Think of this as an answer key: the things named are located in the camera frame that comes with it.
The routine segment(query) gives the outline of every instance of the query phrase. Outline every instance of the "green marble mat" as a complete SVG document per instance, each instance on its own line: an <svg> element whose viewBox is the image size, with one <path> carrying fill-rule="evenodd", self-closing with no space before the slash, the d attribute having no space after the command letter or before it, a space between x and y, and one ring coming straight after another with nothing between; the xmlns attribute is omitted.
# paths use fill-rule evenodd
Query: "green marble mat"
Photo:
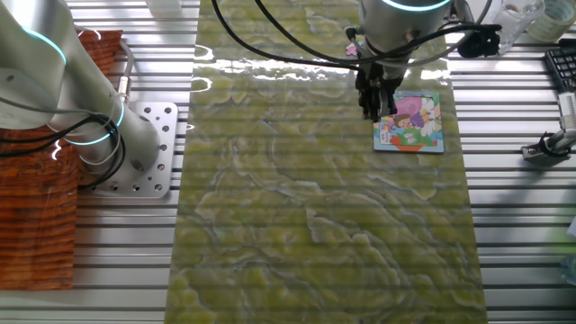
<svg viewBox="0 0 576 324"><path fill-rule="evenodd" d="M265 4L345 56L356 1ZM252 2L220 5L251 44L307 58ZM375 153L353 73L262 59L200 13L166 323L486 323L446 62L402 87L440 93L445 154Z"/></svg>

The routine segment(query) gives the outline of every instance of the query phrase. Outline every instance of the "black keyboard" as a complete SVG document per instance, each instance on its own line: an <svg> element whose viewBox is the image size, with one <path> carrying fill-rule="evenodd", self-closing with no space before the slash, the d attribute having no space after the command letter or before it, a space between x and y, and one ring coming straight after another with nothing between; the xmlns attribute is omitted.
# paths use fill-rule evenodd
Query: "black keyboard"
<svg viewBox="0 0 576 324"><path fill-rule="evenodd" d="M576 47L550 49L546 52L546 65L560 92L574 92L576 87Z"/></svg>

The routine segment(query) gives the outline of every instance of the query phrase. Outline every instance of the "metal extrusion rail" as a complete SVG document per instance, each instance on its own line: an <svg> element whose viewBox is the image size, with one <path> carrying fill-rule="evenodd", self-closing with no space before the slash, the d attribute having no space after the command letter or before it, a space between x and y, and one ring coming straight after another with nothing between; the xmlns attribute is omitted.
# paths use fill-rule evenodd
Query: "metal extrusion rail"
<svg viewBox="0 0 576 324"><path fill-rule="evenodd" d="M183 14L154 19L143 1L68 1L76 23L122 29L136 57L133 101L179 109L170 194L161 201L81 201L75 289L0 292L0 324L160 324L193 73L198 0ZM454 43L456 38L448 38ZM576 242L565 235L576 214L576 157L548 170L522 161L520 146L558 131L559 112L541 57L546 46L521 39L505 58L451 59L466 174L491 323L567 324L576 289L557 265ZM122 74L119 56L112 81Z"/></svg>

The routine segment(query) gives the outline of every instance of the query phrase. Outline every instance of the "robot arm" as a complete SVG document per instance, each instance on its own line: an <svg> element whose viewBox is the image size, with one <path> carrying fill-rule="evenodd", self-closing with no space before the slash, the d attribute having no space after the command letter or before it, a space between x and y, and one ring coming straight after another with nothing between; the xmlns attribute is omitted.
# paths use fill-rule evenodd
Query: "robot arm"
<svg viewBox="0 0 576 324"><path fill-rule="evenodd" d="M368 58L436 32L448 12L463 23L473 23L470 7L465 0L362 0L359 12L361 25L357 31L365 35L360 56ZM461 50L461 54L469 54L467 57L472 58L494 55L498 51L500 40L495 33L472 40L476 41L479 43L470 44L468 41L460 44L461 47L472 46L472 50ZM366 119L378 122L381 116L397 112L393 95L401 85L412 51L361 65L355 86L360 93L358 102L364 109Z"/></svg>
<svg viewBox="0 0 576 324"><path fill-rule="evenodd" d="M156 128L129 109L86 53L63 0L0 1L0 48L1 128L48 124L61 131L99 114L115 124L125 142L125 161L114 181L130 181L154 164ZM110 169L113 159L108 157L118 150L97 122L70 132L66 140L96 175Z"/></svg>

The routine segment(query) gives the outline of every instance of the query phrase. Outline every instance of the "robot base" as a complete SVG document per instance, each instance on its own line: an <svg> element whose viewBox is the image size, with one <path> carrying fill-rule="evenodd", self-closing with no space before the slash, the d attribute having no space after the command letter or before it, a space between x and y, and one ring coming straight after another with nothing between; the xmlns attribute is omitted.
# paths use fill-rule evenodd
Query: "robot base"
<svg viewBox="0 0 576 324"><path fill-rule="evenodd" d="M160 147L154 165L134 181L118 183L114 176L103 184L85 189L78 194L82 198L162 198L170 189L172 164L176 144L178 108L174 103L130 103L130 108L146 117L156 127Z"/></svg>

